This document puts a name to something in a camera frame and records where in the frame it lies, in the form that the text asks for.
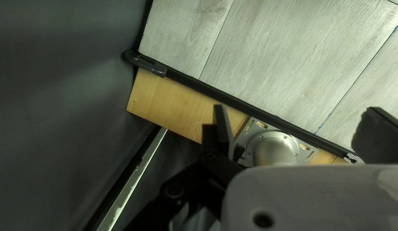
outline black frame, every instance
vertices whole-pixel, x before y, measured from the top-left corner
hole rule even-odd
[[[289,123],[278,116],[270,114],[266,111],[261,110],[239,98],[236,98],[226,92],[223,92],[209,84],[202,82],[192,76],[186,75],[181,71],[178,71],[170,66],[167,66],[151,57],[140,54],[133,50],[127,50],[123,53],[124,60],[134,64],[136,66],[142,67],[146,70],[152,71],[159,76],[170,78],[178,83],[185,85],[197,92],[200,92],[208,97],[211,97],[221,103],[224,103],[238,111],[248,114],[260,121],[270,124],[296,138],[303,140],[304,142],[313,145],[317,148],[321,148],[331,154],[334,154],[340,158],[347,157],[348,153],[353,153],[352,151],[341,147],[331,141],[328,141],[318,135],[315,135],[303,128],[300,128],[292,123]]]

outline wooden block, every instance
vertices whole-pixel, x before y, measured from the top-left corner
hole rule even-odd
[[[202,124],[213,123],[213,105],[221,104],[169,78],[139,69],[127,110],[177,134],[202,143]],[[233,136],[249,116],[227,108]]]
[[[337,157],[325,150],[319,149],[319,152],[309,162],[309,165],[313,164],[332,164]]]
[[[340,164],[340,165],[344,165],[344,164],[349,164],[346,160],[340,158],[340,157],[336,157],[336,159],[333,161],[332,164]]]

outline slotted hole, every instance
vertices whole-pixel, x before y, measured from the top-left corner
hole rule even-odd
[[[314,153],[314,151],[313,152],[311,152],[307,157],[306,157],[306,159],[305,160],[308,160],[310,157],[312,157],[312,155],[313,155],[313,153]]]
[[[266,124],[264,124],[264,123],[262,123],[262,122],[260,122],[260,121],[257,121],[256,124],[257,124],[259,127],[268,128],[268,126],[267,126]]]
[[[253,125],[253,123],[254,123],[254,120],[250,121],[250,124],[246,127],[246,130],[249,130],[250,127]]]

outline round hole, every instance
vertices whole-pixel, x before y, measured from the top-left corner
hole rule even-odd
[[[270,228],[273,225],[273,219],[266,214],[255,215],[253,222],[260,228]]]

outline black edge trim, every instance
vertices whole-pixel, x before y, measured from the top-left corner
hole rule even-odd
[[[321,148],[327,152],[330,152],[340,158],[345,158],[348,153],[354,153],[346,148],[341,147],[340,145],[337,145],[331,141],[328,141],[318,135],[315,135],[307,130],[304,130],[303,128],[300,128],[292,123],[289,123],[282,118],[279,118],[278,116],[275,116],[273,114],[270,114],[266,111],[261,110],[260,108],[257,108],[241,99],[238,99],[226,92],[223,92],[215,87],[212,87],[211,85],[202,82],[196,78],[193,78],[192,76],[188,76],[178,70],[175,70],[174,68],[171,68],[170,66],[167,66],[155,59],[152,59],[146,55],[137,53],[144,59],[150,60],[155,63],[159,63],[167,68],[167,73],[166,77],[181,83],[185,85],[186,87],[189,87],[197,92],[200,92],[204,95],[207,95],[221,103],[224,103],[232,108],[235,108],[238,111],[241,111],[243,113],[248,114],[251,117],[254,117],[258,120],[261,120],[267,124],[270,124],[286,133],[291,134],[292,136],[295,136],[296,138],[303,140],[304,142],[313,145],[317,148]]]

